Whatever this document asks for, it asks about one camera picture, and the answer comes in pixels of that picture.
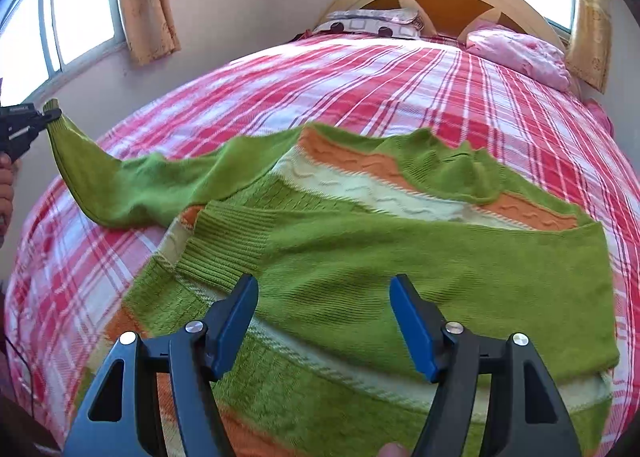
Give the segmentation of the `person's left hand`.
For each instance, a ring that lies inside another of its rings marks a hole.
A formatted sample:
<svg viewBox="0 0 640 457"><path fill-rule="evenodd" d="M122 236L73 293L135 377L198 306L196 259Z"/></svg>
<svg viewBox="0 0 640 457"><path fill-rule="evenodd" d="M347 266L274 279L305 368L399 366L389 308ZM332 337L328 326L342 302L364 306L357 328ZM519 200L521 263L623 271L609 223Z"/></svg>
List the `person's left hand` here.
<svg viewBox="0 0 640 457"><path fill-rule="evenodd" d="M20 163L12 162L9 155L2 153L0 164L0 237L4 243L13 216L14 183Z"/></svg>

